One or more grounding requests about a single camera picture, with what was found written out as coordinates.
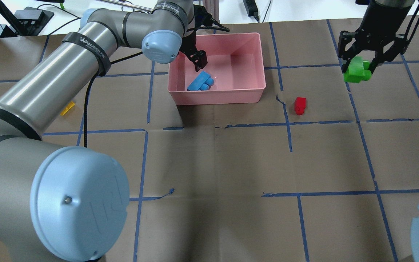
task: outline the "yellow block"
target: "yellow block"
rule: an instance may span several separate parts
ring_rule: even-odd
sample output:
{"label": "yellow block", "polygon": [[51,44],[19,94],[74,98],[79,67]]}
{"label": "yellow block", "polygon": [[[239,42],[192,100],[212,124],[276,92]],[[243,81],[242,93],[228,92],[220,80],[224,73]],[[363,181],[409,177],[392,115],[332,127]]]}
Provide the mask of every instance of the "yellow block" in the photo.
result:
{"label": "yellow block", "polygon": [[65,115],[71,108],[75,106],[75,103],[70,101],[70,103],[64,108],[64,110],[61,112],[61,116]]}

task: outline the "blue toy brick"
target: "blue toy brick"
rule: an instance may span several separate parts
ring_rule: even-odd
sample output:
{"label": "blue toy brick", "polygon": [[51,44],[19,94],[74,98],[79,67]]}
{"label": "blue toy brick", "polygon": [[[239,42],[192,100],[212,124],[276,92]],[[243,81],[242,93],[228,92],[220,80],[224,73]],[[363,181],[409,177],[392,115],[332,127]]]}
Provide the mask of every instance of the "blue toy brick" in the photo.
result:
{"label": "blue toy brick", "polygon": [[201,91],[206,91],[206,90],[209,90],[209,89],[210,89],[210,87],[207,84],[202,84],[201,87],[200,87]]}
{"label": "blue toy brick", "polygon": [[214,84],[214,80],[209,73],[202,71],[193,82],[187,87],[187,91],[209,90]]}

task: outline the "green block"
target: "green block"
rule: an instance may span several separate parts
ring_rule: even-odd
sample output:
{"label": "green block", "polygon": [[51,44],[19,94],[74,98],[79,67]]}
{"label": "green block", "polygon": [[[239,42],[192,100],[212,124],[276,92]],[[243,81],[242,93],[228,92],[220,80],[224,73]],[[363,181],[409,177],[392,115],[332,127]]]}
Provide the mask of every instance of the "green block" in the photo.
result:
{"label": "green block", "polygon": [[344,73],[344,81],[349,83],[359,83],[371,79],[370,62],[363,61],[361,56],[356,56],[350,61],[349,68]]}

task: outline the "pink bin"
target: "pink bin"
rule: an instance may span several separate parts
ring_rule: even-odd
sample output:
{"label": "pink bin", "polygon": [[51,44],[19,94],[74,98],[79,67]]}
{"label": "pink bin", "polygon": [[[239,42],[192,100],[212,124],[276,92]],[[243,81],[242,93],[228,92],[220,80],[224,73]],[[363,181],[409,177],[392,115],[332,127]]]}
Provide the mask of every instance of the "pink bin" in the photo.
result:
{"label": "pink bin", "polygon": [[198,35],[198,50],[205,50],[203,69],[215,83],[208,91],[187,91],[201,72],[180,53],[169,66],[168,91],[178,106],[191,104],[256,103],[266,88],[259,33]]}

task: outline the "red block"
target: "red block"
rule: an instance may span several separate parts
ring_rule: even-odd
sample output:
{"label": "red block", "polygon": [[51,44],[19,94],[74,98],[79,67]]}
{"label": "red block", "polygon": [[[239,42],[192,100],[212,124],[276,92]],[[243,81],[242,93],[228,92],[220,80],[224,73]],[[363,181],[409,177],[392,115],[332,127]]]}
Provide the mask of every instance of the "red block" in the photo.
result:
{"label": "red block", "polygon": [[306,98],[296,98],[295,104],[294,104],[295,113],[298,116],[301,116],[305,112],[305,108],[306,108]]}

